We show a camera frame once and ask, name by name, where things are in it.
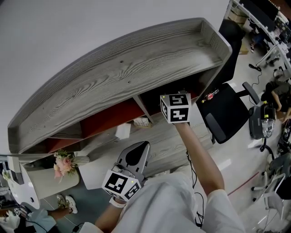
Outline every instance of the white floor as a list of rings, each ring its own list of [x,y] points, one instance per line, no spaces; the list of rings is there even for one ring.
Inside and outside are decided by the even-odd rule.
[[[245,81],[249,84],[257,83],[257,76],[260,72],[249,68],[248,65],[249,63],[255,65],[261,58],[262,55],[258,51],[255,51],[254,54],[249,52],[247,55],[239,55],[234,77],[229,81],[229,84],[236,92],[243,90],[242,83]],[[280,65],[282,65],[280,61],[277,61],[275,67],[262,67],[262,75],[259,77],[260,83],[253,86],[257,94],[262,93],[266,83],[272,79],[273,70]],[[248,97],[243,97],[242,100],[247,108],[253,106]],[[271,147],[274,153],[276,152],[280,133],[281,123],[276,120],[273,135],[267,140],[267,145]],[[276,210],[271,210],[270,212],[265,210],[265,203],[262,198],[256,203],[252,202],[255,193],[251,191],[251,187],[261,181],[260,175],[265,170],[266,157],[268,155],[267,150],[260,152],[259,148],[255,147],[261,144],[262,140],[251,139],[249,122],[247,122],[228,142],[224,144],[216,143],[209,150],[210,155],[222,172],[226,192],[230,194],[230,201],[241,217],[248,233],[264,228],[279,232],[289,223],[285,219],[288,218],[290,202],[284,202],[284,220],[279,219]]]

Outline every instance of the black office chair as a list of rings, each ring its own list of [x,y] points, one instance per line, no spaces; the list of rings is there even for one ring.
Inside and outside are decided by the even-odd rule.
[[[219,32],[232,47],[232,54],[213,82],[197,101],[197,106],[206,126],[213,135],[212,142],[221,144],[234,136],[249,119],[249,111],[240,97],[250,95],[258,104],[260,99],[254,89],[244,82],[244,91],[236,93],[229,84],[225,83],[233,78],[237,57],[241,48],[244,31],[231,20],[223,20]],[[216,89],[219,92],[209,101],[202,103],[204,96]]]

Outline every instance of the office chair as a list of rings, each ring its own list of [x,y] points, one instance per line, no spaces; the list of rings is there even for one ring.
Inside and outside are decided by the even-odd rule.
[[[249,119],[249,111],[240,97],[250,95],[255,104],[260,99],[247,82],[242,84],[245,90],[238,93],[225,83],[233,78],[245,32],[231,20],[223,20],[219,32],[230,43],[232,54],[196,103],[206,127],[213,135],[212,143],[216,140],[221,144],[234,136]],[[219,92],[211,100],[201,102],[206,94],[216,89]]]
[[[283,218],[284,204],[281,197],[277,194],[280,185],[285,179],[285,174],[277,175],[276,173],[272,176],[271,181],[268,181],[267,172],[262,173],[264,184],[261,187],[252,187],[252,191],[263,190],[263,193],[258,197],[254,198],[253,202],[256,202],[260,198],[264,198],[266,209],[275,209],[279,213],[280,220]]]

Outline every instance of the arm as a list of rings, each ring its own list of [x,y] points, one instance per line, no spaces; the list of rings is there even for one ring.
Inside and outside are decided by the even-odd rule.
[[[272,91],[271,94],[274,97],[274,100],[276,101],[276,103],[278,105],[277,111],[280,111],[281,108],[282,108],[282,104],[281,104],[281,102],[279,100],[279,96],[274,91]]]
[[[120,204],[125,202],[114,198],[114,200]],[[95,226],[98,227],[104,233],[110,233],[116,227],[119,216],[122,212],[122,208],[117,208],[113,205],[109,205],[103,214],[96,220]]]
[[[288,108],[286,116],[284,117],[283,123],[291,118],[290,113],[291,113],[291,107]]]
[[[224,189],[221,172],[191,127],[187,123],[178,123],[175,126],[193,161],[197,177],[206,195],[208,196],[212,191]]]

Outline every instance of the red panel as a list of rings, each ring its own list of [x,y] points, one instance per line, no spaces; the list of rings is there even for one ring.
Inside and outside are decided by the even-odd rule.
[[[134,99],[128,99],[80,121],[83,137],[94,136],[143,115]]]
[[[53,153],[61,148],[67,147],[79,141],[82,141],[82,139],[47,138],[45,140],[45,146],[48,153]]]

